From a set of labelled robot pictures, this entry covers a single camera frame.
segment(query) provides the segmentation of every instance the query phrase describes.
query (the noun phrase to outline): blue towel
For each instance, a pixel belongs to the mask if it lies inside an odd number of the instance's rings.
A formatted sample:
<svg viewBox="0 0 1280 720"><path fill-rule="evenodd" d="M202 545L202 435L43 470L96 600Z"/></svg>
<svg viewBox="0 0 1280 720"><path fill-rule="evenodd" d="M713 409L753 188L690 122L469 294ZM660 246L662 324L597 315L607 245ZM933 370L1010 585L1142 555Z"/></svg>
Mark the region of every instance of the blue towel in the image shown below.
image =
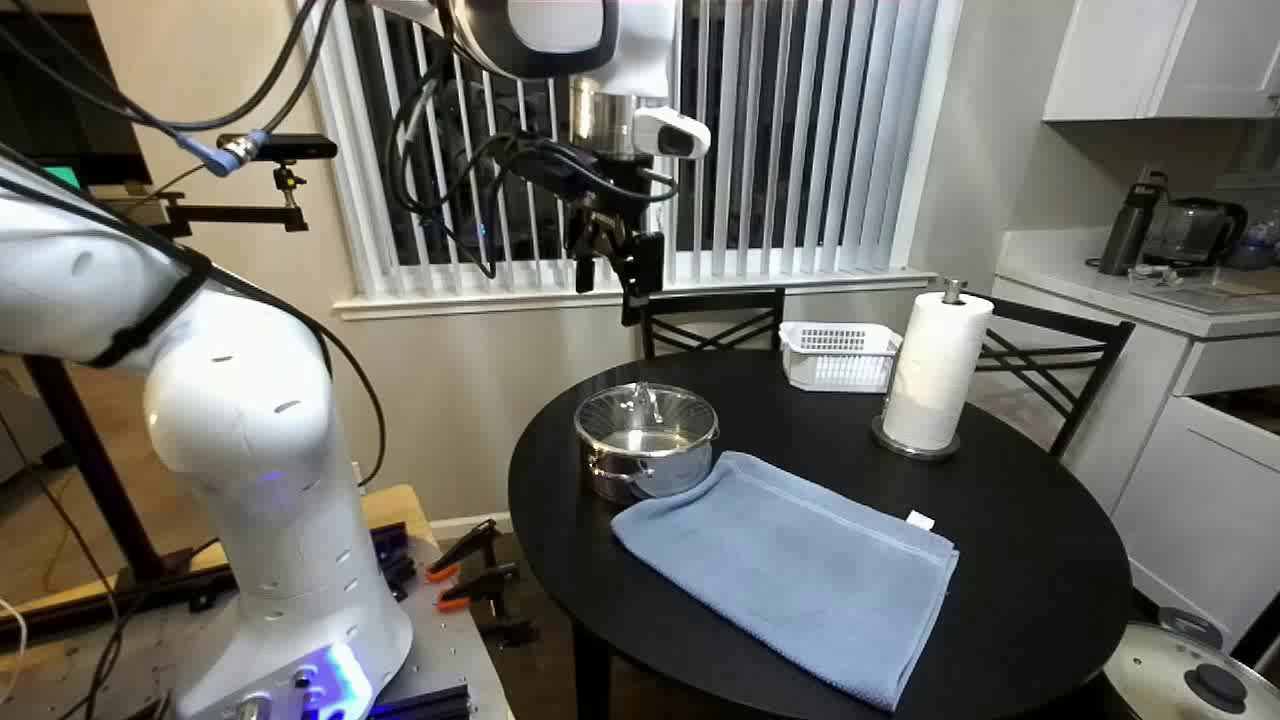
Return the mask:
<svg viewBox="0 0 1280 720"><path fill-rule="evenodd" d="M612 518L628 552L810 676L895 706L954 545L742 453Z"/></svg>

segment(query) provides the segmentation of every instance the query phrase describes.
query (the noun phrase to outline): vertical blinds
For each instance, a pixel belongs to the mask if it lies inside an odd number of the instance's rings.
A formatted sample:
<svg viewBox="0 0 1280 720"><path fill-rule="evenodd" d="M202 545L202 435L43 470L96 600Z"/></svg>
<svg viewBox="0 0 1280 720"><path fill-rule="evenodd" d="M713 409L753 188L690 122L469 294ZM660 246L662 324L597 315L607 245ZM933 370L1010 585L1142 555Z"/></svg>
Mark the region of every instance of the vertical blinds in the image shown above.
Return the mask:
<svg viewBox="0 0 1280 720"><path fill-rule="evenodd" d="M666 283L887 267L933 25L937 0L682 0L670 89L714 144L701 163L660 163L682 188L651 211ZM448 56L453 82L415 102L427 34L365 0L344 5L322 51L365 290L573 290L565 203L473 171L492 135L560 141L565 79L519 82Z"/></svg>

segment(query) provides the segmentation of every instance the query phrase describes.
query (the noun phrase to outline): black chair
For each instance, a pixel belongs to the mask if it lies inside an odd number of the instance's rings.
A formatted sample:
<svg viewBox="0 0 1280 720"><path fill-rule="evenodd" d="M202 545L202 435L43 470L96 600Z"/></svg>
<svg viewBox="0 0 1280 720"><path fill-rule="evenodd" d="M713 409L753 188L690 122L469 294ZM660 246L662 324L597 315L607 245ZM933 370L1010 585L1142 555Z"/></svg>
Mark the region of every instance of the black chair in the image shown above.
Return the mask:
<svg viewBox="0 0 1280 720"><path fill-rule="evenodd" d="M992 304L976 370L1009 370L1031 386L1064 419L1049 447L1049 456L1064 456L1125 351L1133 324L1100 324L1010 299Z"/></svg>
<svg viewBox="0 0 1280 720"><path fill-rule="evenodd" d="M643 361L670 351L781 351L782 288L660 290L639 308Z"/></svg>

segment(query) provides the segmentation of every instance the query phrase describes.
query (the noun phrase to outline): round table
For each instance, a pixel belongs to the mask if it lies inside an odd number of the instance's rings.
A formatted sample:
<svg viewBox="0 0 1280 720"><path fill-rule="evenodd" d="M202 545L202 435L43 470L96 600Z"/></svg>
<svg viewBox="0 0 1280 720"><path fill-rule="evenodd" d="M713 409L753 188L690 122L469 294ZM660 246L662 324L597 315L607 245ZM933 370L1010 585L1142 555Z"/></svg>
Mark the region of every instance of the round table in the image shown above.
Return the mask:
<svg viewBox="0 0 1280 720"><path fill-rule="evenodd" d="M682 383L714 404L719 447L887 514L917 506L958 546L901 714L1015 714L1091 679L1121 642L1128 561L1115 529L1059 459L1009 424L964 409L958 453L924 463L870 439L885 396L796 393L765 351L662 356L560 393L522 428L506 466L522 564L577 625L581 714L607 714L607 652L769 714L885 714L800 672L612 538L612 506L581 480L573 411L624 379Z"/></svg>

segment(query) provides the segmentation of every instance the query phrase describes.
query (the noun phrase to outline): wall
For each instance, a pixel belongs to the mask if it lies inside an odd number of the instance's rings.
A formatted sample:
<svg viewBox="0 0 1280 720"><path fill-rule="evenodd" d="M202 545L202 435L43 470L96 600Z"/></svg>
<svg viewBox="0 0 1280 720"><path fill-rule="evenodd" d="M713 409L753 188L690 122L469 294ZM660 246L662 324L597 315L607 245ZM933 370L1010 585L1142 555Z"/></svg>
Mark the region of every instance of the wall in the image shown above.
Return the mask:
<svg viewBox="0 0 1280 720"><path fill-rule="evenodd" d="M1010 223L1103 223L1139 158L1155 155L1193 185L1231 155L1235 126L1049 126L1045 89L1069 25L1069 0L966 0L954 67L927 158L917 267L966 274L987 288L999 231ZM93 0L119 82L159 114L206 114L232 107L266 67L285 28L285 0ZM288 126L320 126L310 100ZM153 171L165 181L192 158L165 135L138 133ZM433 514L505 506L506 453L526 415L573 379L632 361L637 338L616 308L538 308L488 315L415 315L344 324L330 299L351 294L341 217L329 166L308 175L301 203L310 231L214 226L196 246L329 321L368 362L388 404L392 453L382 480L413 480ZM232 181L196 175L185 193L201 203L277 203L266 166ZM825 290L800 294L787 315L892 321L907 294ZM373 419L351 375L341 370L351 453L373 456Z"/></svg>
<svg viewBox="0 0 1280 720"><path fill-rule="evenodd" d="M1248 122L1038 122L1069 21L1071 0L964 0L917 267L987 288L1004 226L1111 223L1142 163L1200 193L1238 155Z"/></svg>

